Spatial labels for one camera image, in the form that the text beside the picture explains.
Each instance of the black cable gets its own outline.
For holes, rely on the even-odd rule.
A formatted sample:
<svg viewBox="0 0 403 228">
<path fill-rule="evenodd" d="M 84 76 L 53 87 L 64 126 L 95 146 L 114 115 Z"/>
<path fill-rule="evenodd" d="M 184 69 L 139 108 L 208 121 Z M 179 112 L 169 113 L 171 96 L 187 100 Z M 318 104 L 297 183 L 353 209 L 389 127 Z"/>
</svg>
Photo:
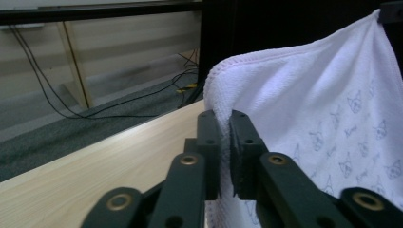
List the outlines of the black cable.
<svg viewBox="0 0 403 228">
<path fill-rule="evenodd" d="M 112 106 L 103 108 L 103 109 L 101 109 L 101 110 L 99 110 L 99 111 L 97 111 L 97 112 L 95 112 L 95 113 L 90 114 L 90 115 L 82 116 L 82 115 L 80 115 L 80 114 L 78 114 L 78 113 L 72 111 L 72 110 L 63 102 L 63 100 L 58 96 L 58 94 L 56 93 L 56 91 L 54 91 L 53 87 L 51 86 L 50 82 L 48 81 L 47 76 L 44 74 L 44 72 L 43 72 L 43 71 L 41 70 L 41 68 L 39 67 L 38 63 L 36 62 L 35 56 L 33 55 L 32 51 L 30 50 L 30 47 L 29 47 L 29 45 L 27 44 L 27 42 L 25 41 L 24 37 L 23 37 L 23 36 L 21 35 L 21 33 L 19 32 L 18 28 L 17 28 L 16 26 L 14 26 L 14 28 L 10 27 L 10 29 L 11 29 L 13 35 L 15 36 L 15 38 L 17 39 L 19 45 L 21 46 L 21 48 L 22 48 L 23 51 L 25 52 L 27 58 L 29 59 L 29 64 L 31 65 L 31 67 L 32 67 L 32 69 L 33 69 L 33 71 L 34 71 L 34 73 L 35 73 L 37 79 L 38 79 L 38 82 L 39 82 L 39 84 L 40 84 L 40 86 L 41 86 L 41 88 L 42 88 L 42 91 L 43 91 L 43 93 L 44 93 L 46 99 L 48 100 L 48 103 L 50 104 L 50 106 L 51 106 L 58 114 L 60 114 L 61 116 L 65 117 L 65 118 L 68 118 L 68 119 L 99 120 L 99 119 L 106 119 L 106 118 L 126 118 L 126 117 L 138 117 L 138 118 L 142 118 L 142 117 L 157 117 L 157 116 L 159 116 L 159 115 L 119 115 L 119 116 L 105 116 L 105 117 L 92 117 L 92 116 L 94 116 L 94 115 L 96 115 L 96 114 L 98 114 L 98 113 L 100 113 L 100 112 L 103 112 L 103 111 L 105 111 L 105 110 L 107 110 L 107 109 L 110 109 L 110 108 L 112 108 L 112 107 L 115 107 L 115 106 L 118 106 L 118 105 L 123 105 L 123 104 L 129 103 L 129 102 L 132 102 L 132 101 L 141 99 L 141 98 L 145 98 L 145 97 L 148 97 L 148 96 L 157 94 L 157 93 L 159 93 L 159 92 L 161 92 L 161 91 L 164 91 L 165 89 L 171 87 L 172 85 L 175 85 L 175 83 L 176 83 L 179 79 L 181 79 L 181 77 L 182 77 L 184 74 L 186 74 L 189 70 L 194 70 L 194 69 L 187 69 L 187 70 L 184 71 L 183 73 L 176 75 L 176 76 L 174 77 L 174 79 L 175 79 L 175 78 L 176 78 L 176 79 L 175 79 L 175 80 L 172 80 L 172 83 L 171 83 L 170 85 L 168 85 L 168 86 L 166 86 L 166 87 L 164 87 L 164 88 L 162 88 L 162 89 L 160 89 L 160 90 L 158 90 L 158 91 L 156 91 L 156 92 L 153 92 L 153 93 L 150 93 L 150 94 L 147 94 L 147 95 L 143 95 L 143 96 L 140 96 L 140 97 L 137 97 L 137 98 L 133 98 L 133 99 L 130 99 L 130 100 L 128 100 L 128 101 L 121 102 L 121 103 L 118 103 L 118 104 L 114 104 L 114 105 L 112 105 Z M 48 98 L 48 95 L 47 95 L 47 93 L 46 93 L 46 91 L 45 91 L 45 89 L 44 89 L 44 86 L 42 85 L 42 82 L 41 82 L 41 80 L 40 80 L 40 78 L 39 78 L 38 72 L 36 71 L 36 68 L 35 68 L 34 65 L 36 65 L 36 67 L 38 68 L 39 72 L 42 74 L 43 78 L 46 80 L 48 86 L 50 87 L 50 89 L 51 89 L 51 91 L 54 93 L 54 95 L 57 97 L 57 99 L 59 100 L 59 102 L 61 102 L 61 103 L 63 104 L 63 106 L 64 106 L 69 112 L 71 112 L 72 114 L 74 114 L 74 115 L 76 115 L 76 116 L 78 116 L 78 117 L 69 117 L 69 116 L 66 116 L 66 115 L 64 115 L 63 113 L 61 113 L 59 110 L 57 110 L 57 108 L 52 104 L 52 102 L 51 102 L 50 99 Z"/>
<path fill-rule="evenodd" d="M 60 112 L 59 110 L 57 110 L 56 107 L 50 102 L 50 100 L 49 100 L 49 98 L 48 98 L 48 95 L 47 95 L 47 93 L 45 92 L 44 86 L 42 85 L 41 79 L 39 78 L 38 72 L 36 71 L 35 66 L 34 66 L 32 60 L 29 58 L 29 54 L 27 53 L 27 50 L 24 48 L 24 45 L 22 44 L 21 40 L 19 39 L 19 37 L 18 37 L 17 34 L 15 33 L 14 28 L 12 28 L 11 26 L 9 26 L 9 28 L 10 28 L 10 30 L 12 31 L 12 34 L 14 35 L 15 39 L 18 41 L 18 44 L 21 46 L 21 48 L 23 48 L 23 51 L 25 52 L 26 56 L 28 57 L 29 64 L 30 64 L 30 66 L 32 67 L 32 69 L 33 69 L 33 71 L 34 71 L 35 76 L 36 76 L 36 78 L 38 79 L 39 85 L 41 86 L 42 90 L 44 91 L 44 95 L 45 95 L 46 99 L 48 100 L 50 106 L 51 106 L 57 113 L 59 113 L 59 115 L 65 117 L 65 118 L 68 118 L 68 119 L 77 119 L 77 118 L 71 118 L 71 117 L 66 116 L 65 114 L 61 113 L 61 112 Z"/>
<path fill-rule="evenodd" d="M 171 82 L 174 84 L 174 86 L 178 89 L 178 90 L 181 90 L 181 88 L 176 84 L 176 82 L 175 82 L 175 78 L 177 77 L 177 76 L 175 76 L 174 78 L 172 78 L 171 79 Z M 182 105 L 183 105 L 183 102 L 184 102 L 184 93 L 183 92 L 181 92 L 181 95 L 182 95 L 182 100 L 181 100 L 181 104 L 179 104 L 179 106 L 178 106 L 178 108 L 181 108 L 182 107 Z"/>
<path fill-rule="evenodd" d="M 199 67 L 198 63 L 196 63 L 196 62 L 194 62 L 194 61 L 192 60 L 192 57 L 193 57 L 193 55 L 195 55 L 196 52 L 197 52 L 197 50 L 194 49 L 189 58 L 187 58 L 186 56 L 183 56 L 182 54 L 178 54 L 178 55 L 182 56 L 183 59 L 186 60 L 186 62 L 183 64 L 184 67 Z"/>
</svg>

